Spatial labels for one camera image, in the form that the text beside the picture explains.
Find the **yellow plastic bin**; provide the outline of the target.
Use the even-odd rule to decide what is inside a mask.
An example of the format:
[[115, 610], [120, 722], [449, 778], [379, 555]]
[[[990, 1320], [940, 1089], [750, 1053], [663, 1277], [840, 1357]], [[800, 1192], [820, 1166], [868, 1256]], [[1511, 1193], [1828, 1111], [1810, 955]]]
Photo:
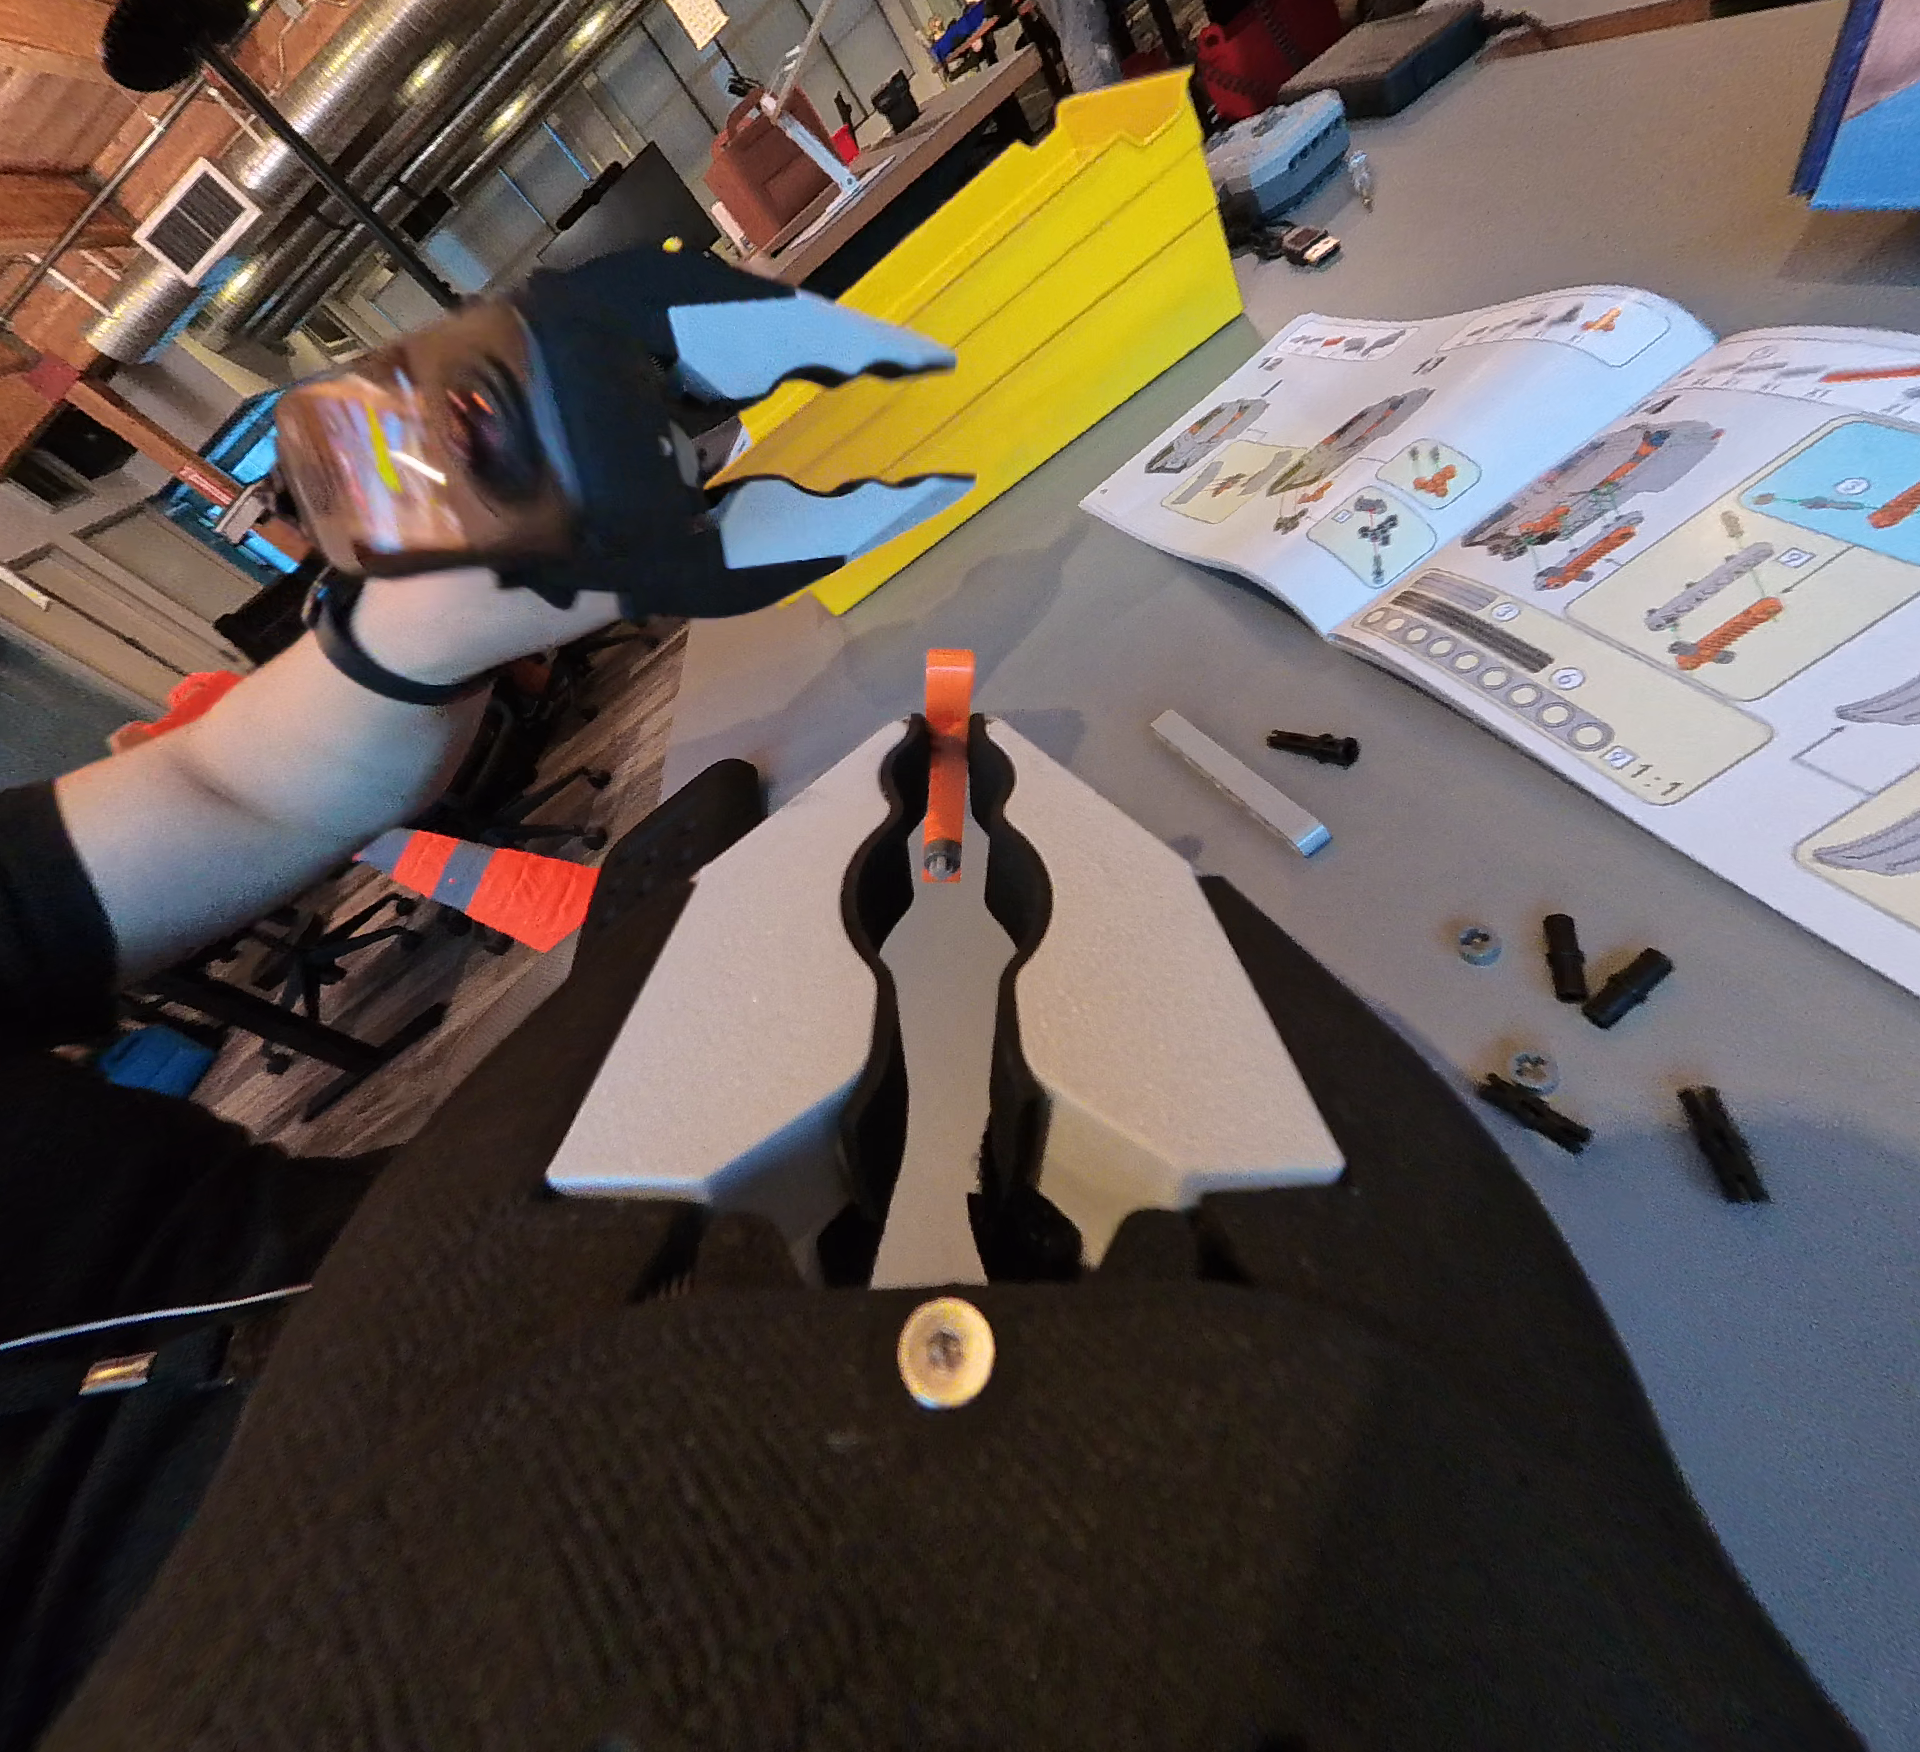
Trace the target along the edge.
[[1243, 314], [1191, 68], [1061, 104], [843, 294], [940, 341], [952, 373], [787, 383], [748, 408], [726, 474], [806, 492], [972, 476], [938, 516], [811, 586], [846, 615], [961, 522]]

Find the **grey desk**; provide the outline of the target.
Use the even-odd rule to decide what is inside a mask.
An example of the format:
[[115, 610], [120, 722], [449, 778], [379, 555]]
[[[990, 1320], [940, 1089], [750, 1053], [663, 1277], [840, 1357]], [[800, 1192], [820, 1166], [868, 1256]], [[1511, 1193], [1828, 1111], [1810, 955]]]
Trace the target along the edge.
[[[1429, 319], [1631, 282], [1707, 324], [1916, 327], [1916, 238], [1790, 194], [1838, 0], [1483, 61], [1355, 140], [1365, 211], [1310, 210], [1321, 274], [1244, 263], [1247, 319], [846, 617], [699, 628], [666, 767], [754, 759], [776, 798], [971, 645], [980, 707], [1260, 909], [1467, 1089], [1552, 1053], [1581, 1158], [1469, 1107], [1539, 1192], [1634, 1357], [1693, 1495], [1873, 1748], [1916, 1748], [1916, 1000], [1670, 853], [1496, 736], [1173, 561], [1079, 498], [1262, 332], [1326, 309]], [[1302, 857], [1152, 733], [1166, 709], [1332, 830]], [[1271, 753], [1346, 734], [1354, 769]], [[1599, 1030], [1554, 999], [1548, 913], [1589, 995], [1646, 948], [1669, 983]], [[1457, 932], [1501, 936], [1490, 967]], [[1676, 1093], [1716, 1089], [1772, 1200], [1728, 1203]]]

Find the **orange toothed beam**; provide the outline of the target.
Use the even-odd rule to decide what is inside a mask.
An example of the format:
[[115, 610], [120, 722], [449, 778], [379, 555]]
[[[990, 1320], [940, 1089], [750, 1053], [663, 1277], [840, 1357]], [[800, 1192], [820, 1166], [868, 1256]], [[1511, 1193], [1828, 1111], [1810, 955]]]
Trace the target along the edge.
[[931, 742], [923, 841], [957, 839], [968, 818], [974, 655], [963, 647], [926, 653], [923, 720]]

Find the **black flat case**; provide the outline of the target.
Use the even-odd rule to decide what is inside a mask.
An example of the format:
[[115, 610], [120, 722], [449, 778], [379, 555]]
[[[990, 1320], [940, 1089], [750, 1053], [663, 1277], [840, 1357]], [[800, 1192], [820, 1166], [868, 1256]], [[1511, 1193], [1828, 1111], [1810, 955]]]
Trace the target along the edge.
[[1490, 36], [1481, 0], [1455, 0], [1367, 20], [1278, 91], [1278, 105], [1332, 94], [1349, 121], [1390, 119], [1465, 67]]

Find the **black monitor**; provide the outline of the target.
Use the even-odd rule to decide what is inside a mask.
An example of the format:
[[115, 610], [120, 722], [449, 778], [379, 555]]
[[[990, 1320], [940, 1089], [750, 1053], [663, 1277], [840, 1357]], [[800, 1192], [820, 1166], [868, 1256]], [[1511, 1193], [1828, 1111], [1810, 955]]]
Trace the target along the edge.
[[723, 234], [656, 144], [617, 160], [566, 205], [534, 267], [569, 271], [619, 250], [714, 250]]

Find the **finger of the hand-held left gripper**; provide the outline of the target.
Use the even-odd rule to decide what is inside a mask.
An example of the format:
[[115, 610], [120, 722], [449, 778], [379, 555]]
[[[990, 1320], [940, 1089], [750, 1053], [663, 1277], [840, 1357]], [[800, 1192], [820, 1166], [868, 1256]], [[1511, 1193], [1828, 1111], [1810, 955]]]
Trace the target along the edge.
[[852, 565], [947, 514], [972, 491], [968, 474], [916, 476], [900, 487], [859, 480], [836, 492], [810, 492], [772, 476], [739, 480], [719, 498], [704, 570]]
[[750, 406], [788, 382], [836, 390], [957, 368], [940, 341], [810, 291], [674, 305], [666, 329], [682, 390], [708, 403]]

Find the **blue toy robot box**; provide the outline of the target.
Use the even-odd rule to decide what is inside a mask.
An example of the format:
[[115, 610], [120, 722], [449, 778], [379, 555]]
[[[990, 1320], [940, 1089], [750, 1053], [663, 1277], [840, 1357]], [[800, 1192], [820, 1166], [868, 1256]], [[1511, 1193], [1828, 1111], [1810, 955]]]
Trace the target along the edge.
[[1919, 207], [1919, 0], [1849, 0], [1792, 189], [1817, 210]]

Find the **light grey long beam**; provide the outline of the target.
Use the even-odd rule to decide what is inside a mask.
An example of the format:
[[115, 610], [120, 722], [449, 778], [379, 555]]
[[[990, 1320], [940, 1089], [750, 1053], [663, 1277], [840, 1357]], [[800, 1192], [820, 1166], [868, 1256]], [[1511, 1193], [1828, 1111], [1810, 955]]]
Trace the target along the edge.
[[1275, 788], [1250, 764], [1201, 733], [1182, 714], [1162, 711], [1149, 724], [1149, 733], [1294, 853], [1313, 857], [1332, 848], [1332, 830], [1321, 818]]

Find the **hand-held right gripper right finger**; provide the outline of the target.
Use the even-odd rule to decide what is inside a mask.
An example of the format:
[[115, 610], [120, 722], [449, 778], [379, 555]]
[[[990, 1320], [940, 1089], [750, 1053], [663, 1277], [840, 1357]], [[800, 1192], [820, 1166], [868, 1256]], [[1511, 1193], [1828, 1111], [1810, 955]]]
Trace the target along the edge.
[[968, 1196], [992, 1282], [1067, 1282], [1136, 1211], [1339, 1182], [1342, 1151], [1189, 861], [972, 719], [997, 988]]

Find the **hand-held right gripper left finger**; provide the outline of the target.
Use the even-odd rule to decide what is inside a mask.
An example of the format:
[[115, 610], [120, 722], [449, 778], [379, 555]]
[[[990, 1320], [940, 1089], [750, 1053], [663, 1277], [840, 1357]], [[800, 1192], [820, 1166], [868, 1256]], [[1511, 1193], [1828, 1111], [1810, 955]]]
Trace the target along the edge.
[[574, 1198], [767, 1217], [870, 1284], [906, 1141], [893, 975], [931, 733], [884, 726], [708, 864], [544, 1172]]

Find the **person's left hand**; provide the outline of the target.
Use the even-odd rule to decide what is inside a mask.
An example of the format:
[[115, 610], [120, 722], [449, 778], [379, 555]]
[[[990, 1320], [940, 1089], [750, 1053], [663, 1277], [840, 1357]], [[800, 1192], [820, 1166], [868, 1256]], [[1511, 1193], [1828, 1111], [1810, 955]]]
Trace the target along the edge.
[[350, 628], [358, 647], [385, 674], [449, 687], [594, 636], [624, 615], [612, 594], [582, 590], [560, 610], [474, 566], [367, 580]]

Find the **open instruction booklet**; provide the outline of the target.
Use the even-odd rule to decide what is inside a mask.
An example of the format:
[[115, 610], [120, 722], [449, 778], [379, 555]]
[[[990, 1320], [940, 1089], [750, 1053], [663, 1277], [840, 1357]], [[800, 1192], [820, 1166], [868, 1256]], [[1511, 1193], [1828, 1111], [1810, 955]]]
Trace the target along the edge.
[[1084, 509], [1916, 992], [1915, 332], [1304, 314]]

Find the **grey remote controller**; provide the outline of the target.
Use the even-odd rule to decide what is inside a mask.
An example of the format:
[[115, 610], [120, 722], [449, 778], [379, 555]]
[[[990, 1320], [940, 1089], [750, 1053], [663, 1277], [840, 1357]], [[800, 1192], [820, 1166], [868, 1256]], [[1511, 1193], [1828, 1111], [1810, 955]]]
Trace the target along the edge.
[[1244, 227], [1288, 219], [1343, 169], [1347, 154], [1346, 107], [1321, 89], [1215, 133], [1205, 164], [1223, 223]]

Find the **black wristband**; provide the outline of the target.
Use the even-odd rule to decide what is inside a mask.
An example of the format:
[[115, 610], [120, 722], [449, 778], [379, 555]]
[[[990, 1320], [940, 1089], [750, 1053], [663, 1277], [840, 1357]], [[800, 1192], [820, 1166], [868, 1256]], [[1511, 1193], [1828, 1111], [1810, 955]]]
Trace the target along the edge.
[[317, 642], [322, 660], [355, 687], [388, 703], [419, 709], [443, 709], [492, 687], [492, 676], [463, 684], [422, 684], [376, 661], [353, 628], [363, 580], [324, 569], [313, 582], [301, 614], [302, 628]]

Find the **black round-base stand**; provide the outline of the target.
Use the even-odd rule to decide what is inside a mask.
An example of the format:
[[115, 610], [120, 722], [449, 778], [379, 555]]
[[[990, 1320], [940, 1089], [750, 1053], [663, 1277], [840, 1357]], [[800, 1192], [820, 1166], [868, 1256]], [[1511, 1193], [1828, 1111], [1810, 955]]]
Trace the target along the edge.
[[[294, 128], [238, 65], [237, 49], [252, 26], [256, 0], [120, 0], [101, 44], [113, 85], [154, 94], [219, 81], [245, 105], [245, 119], [264, 126], [278, 144], [376, 248], [419, 284], [435, 306], [460, 298], [394, 229], [388, 229], [344, 173]], [[135, 244], [182, 287], [201, 284], [263, 216], [252, 194], [199, 161], [137, 230]]]

